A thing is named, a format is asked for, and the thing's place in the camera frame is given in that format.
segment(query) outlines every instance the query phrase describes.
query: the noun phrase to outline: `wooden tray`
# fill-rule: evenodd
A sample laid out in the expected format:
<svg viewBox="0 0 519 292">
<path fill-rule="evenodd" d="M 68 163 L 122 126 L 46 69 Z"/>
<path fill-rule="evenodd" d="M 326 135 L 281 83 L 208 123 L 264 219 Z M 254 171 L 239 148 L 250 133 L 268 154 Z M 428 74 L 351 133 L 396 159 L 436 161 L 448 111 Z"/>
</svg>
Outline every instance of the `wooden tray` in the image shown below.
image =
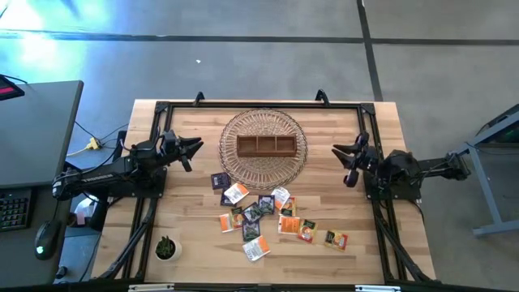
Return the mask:
<svg viewBox="0 0 519 292">
<path fill-rule="evenodd" d="M 238 135 L 239 157 L 294 157 L 298 151 L 295 135 Z"/>
</svg>

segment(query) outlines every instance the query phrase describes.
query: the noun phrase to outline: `wicker basket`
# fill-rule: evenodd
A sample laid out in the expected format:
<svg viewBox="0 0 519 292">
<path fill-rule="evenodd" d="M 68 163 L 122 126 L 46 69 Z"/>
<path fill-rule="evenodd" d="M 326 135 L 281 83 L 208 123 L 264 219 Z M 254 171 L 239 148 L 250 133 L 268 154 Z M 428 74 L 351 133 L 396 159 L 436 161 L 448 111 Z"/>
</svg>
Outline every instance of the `wicker basket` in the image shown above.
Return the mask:
<svg viewBox="0 0 519 292">
<path fill-rule="evenodd" d="M 238 157 L 238 135 L 296 135 L 295 157 Z M 307 138 L 288 114 L 274 109 L 250 109 L 229 121 L 220 138 L 221 166 L 244 186 L 270 190 L 291 182 L 307 161 Z"/>
</svg>

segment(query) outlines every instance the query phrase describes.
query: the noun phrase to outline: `wooden table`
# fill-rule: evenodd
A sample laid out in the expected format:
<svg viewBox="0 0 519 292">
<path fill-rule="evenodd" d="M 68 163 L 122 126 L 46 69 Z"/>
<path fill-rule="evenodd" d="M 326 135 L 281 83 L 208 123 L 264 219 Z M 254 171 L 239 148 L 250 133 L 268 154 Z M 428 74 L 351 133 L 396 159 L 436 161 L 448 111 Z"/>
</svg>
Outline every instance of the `wooden table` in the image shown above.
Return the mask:
<svg viewBox="0 0 519 292">
<path fill-rule="evenodd" d="M 147 140 L 152 125 L 155 100 L 136 100 L 128 128 L 126 146 Z M 397 107 L 392 102 L 375 103 L 384 154 L 405 150 Z M 359 132 L 356 113 L 351 109 L 286 109 L 301 125 L 308 141 L 308 160 L 302 173 L 285 186 L 298 198 L 298 217 L 316 221 L 318 232 L 313 244 L 295 236 L 277 233 L 277 215 L 260 222 L 261 234 L 271 253 L 255 263 L 243 252 L 239 230 L 223 234 L 218 216 L 229 208 L 220 206 L 220 192 L 214 191 L 210 175 L 221 172 L 218 141 L 226 123 L 245 109 L 175 109 L 172 129 L 184 137 L 202 137 L 204 146 L 184 172 L 180 163 L 172 164 L 164 197 L 159 200 L 152 233 L 154 249 L 161 236 L 179 240 L 182 256 L 176 262 L 161 262 L 150 251 L 146 281 L 200 283 L 271 284 L 380 284 L 384 282 L 375 235 L 371 204 L 365 199 L 361 178 L 355 188 L 342 179 L 345 170 L 332 154 L 332 144 L 352 144 Z M 252 195 L 238 205 L 247 206 L 265 191 Z M 108 211 L 92 276 L 103 273 L 127 243 L 135 200 L 118 201 Z M 435 277 L 422 218 L 415 206 L 396 201 L 395 211 L 401 242 L 418 266 Z M 325 247 L 326 230 L 341 230 L 349 235 L 345 252 Z M 136 270 L 141 246 L 136 248 Z M 394 253 L 388 249 L 393 274 Z"/>
</svg>

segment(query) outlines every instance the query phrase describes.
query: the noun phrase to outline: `gray floor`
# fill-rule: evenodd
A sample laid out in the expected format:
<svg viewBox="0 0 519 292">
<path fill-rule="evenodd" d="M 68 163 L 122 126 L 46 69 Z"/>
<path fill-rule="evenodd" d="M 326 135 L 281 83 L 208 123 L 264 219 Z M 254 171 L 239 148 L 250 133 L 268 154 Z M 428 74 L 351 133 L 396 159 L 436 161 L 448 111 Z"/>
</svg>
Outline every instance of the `gray floor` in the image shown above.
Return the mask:
<svg viewBox="0 0 519 292">
<path fill-rule="evenodd" d="M 364 2 L 373 37 L 518 37 L 516 1 Z M 0 19 L 0 29 L 362 36 L 353 0 L 13 3 Z M 54 21 L 51 15 L 56 13 L 64 20 Z M 397 103 L 407 147 L 418 158 L 443 156 L 519 101 L 519 46 L 375 45 L 374 52 L 384 100 Z M 333 100 L 373 101 L 362 44 L 54 41 L 28 34 L 23 40 L 0 39 L 0 68 L 30 82 L 82 79 L 77 120 L 99 136 L 128 121 L 135 98 L 194 98 L 203 91 L 210 99 L 310 100 L 324 88 Z M 70 151 L 87 142 L 88 135 L 75 128 Z M 71 161 L 87 167 L 108 155 L 106 150 L 86 152 Z M 501 161 L 483 158 L 498 169 Z M 508 184 L 496 187 L 496 199 L 507 219 L 517 219 L 519 200 L 509 198 L 518 197 L 517 186 L 502 186 Z M 480 239 L 472 235 L 472 228 L 491 223 L 475 176 L 465 182 L 428 179 L 422 194 L 437 277 L 452 284 L 517 290 L 519 232 Z M 73 270 L 67 281 L 79 279 L 96 239 L 67 239 L 63 263 Z M 77 256 L 78 249 L 81 260 L 72 260 L 68 255 Z"/>
</svg>

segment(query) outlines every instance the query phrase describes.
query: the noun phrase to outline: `computer mouse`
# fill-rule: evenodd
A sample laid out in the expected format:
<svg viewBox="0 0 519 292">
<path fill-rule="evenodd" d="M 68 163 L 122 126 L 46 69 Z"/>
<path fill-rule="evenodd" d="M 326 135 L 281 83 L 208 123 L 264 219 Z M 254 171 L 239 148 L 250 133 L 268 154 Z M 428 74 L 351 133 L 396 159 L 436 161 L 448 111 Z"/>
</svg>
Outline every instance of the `computer mouse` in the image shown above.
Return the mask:
<svg viewBox="0 0 519 292">
<path fill-rule="evenodd" d="M 56 251 L 58 234 L 62 223 L 58 220 L 45 221 L 36 233 L 34 254 L 39 260 L 48 260 Z"/>
</svg>

